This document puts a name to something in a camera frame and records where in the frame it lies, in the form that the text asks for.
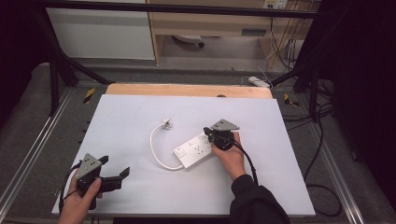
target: person's left hand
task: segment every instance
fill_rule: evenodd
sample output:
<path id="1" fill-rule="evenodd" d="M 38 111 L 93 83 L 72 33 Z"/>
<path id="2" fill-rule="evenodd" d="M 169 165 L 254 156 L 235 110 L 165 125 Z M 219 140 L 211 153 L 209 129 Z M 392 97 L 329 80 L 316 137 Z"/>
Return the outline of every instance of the person's left hand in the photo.
<path id="1" fill-rule="evenodd" d="M 90 185 L 85 195 L 81 197 L 80 196 L 81 192 L 78 192 L 77 190 L 76 173 L 77 171 L 74 173 L 70 181 L 69 191 L 67 191 L 66 194 L 66 195 L 68 194 L 70 195 L 64 200 L 64 208 L 62 210 L 61 217 L 59 218 L 58 221 L 59 224 L 82 223 L 85 216 L 87 216 L 88 214 L 88 210 L 90 209 L 90 204 L 93 198 L 97 197 L 100 199 L 103 196 L 102 193 L 98 193 L 99 188 L 102 184 L 102 179 L 97 178 Z"/>

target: white tabletop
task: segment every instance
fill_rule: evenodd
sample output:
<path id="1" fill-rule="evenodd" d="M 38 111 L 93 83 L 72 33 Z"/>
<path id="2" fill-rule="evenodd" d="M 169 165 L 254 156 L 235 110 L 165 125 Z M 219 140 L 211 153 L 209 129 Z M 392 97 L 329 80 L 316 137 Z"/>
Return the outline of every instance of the white tabletop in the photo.
<path id="1" fill-rule="evenodd" d="M 259 183 L 273 192 L 290 217 L 315 214 L 276 100 L 189 96 L 103 95 L 74 164 L 86 153 L 109 162 L 101 176 L 131 174 L 122 189 L 97 201 L 97 216 L 199 217 L 229 215 L 232 181 L 211 155 L 189 169 L 167 171 L 150 152 L 149 135 L 162 119 L 174 128 L 154 134 L 157 156 L 179 166 L 173 148 L 220 119 L 240 127 L 241 143 L 257 170 Z M 246 170 L 250 167 L 246 161 Z M 58 204 L 52 213 L 57 214 Z"/>

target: hand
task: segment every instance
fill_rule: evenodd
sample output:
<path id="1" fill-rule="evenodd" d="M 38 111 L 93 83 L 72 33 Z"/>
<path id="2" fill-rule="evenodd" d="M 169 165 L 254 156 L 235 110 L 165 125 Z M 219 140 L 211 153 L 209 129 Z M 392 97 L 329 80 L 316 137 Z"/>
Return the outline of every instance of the hand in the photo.
<path id="1" fill-rule="evenodd" d="M 239 144 L 241 143 L 239 133 L 233 133 L 233 138 Z M 227 171 L 233 181 L 239 176 L 247 173 L 244 165 L 244 153 L 239 148 L 233 146 L 227 151 L 223 151 L 213 143 L 211 145 L 212 152 L 219 157 L 225 171 Z"/>
<path id="2" fill-rule="evenodd" d="M 62 210 L 61 217 L 59 218 L 59 224 L 82 223 L 85 216 L 88 214 L 93 198 L 97 197 L 100 199 L 103 196 L 102 193 L 98 194 L 99 188 L 102 184 L 102 179 L 97 178 L 90 185 L 84 197 L 81 197 L 81 192 L 77 191 L 76 173 L 77 171 L 70 181 L 69 191 L 67 191 L 66 195 L 71 194 L 64 200 L 64 209 Z"/>

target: black sleeve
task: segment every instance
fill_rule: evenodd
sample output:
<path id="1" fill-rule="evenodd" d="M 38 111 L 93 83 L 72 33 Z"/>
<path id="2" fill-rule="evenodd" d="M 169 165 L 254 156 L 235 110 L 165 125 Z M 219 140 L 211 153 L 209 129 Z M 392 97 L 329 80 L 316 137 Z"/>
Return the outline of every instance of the black sleeve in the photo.
<path id="1" fill-rule="evenodd" d="M 235 199 L 231 203 L 230 223 L 290 223 L 274 195 L 254 184 L 250 175 L 241 175 L 232 185 Z"/>

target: person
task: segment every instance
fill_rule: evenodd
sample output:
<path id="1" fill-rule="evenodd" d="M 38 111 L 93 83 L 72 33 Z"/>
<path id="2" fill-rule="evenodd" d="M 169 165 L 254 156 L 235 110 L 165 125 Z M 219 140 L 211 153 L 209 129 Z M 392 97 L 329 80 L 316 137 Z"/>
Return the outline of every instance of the person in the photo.
<path id="1" fill-rule="evenodd" d="M 233 133 L 234 139 L 241 144 L 239 133 Z M 212 152 L 219 158 L 225 171 L 233 181 L 231 189 L 235 199 L 231 203 L 230 223 L 290 223 L 290 219 L 270 190 L 257 186 L 250 175 L 247 175 L 244 154 L 239 148 L 232 147 L 227 151 L 220 150 L 212 144 Z M 77 189 L 76 174 L 72 177 L 64 209 L 59 224 L 81 223 L 88 213 L 94 197 L 102 198 L 98 193 L 101 179 L 97 178 L 86 194 L 81 197 Z"/>

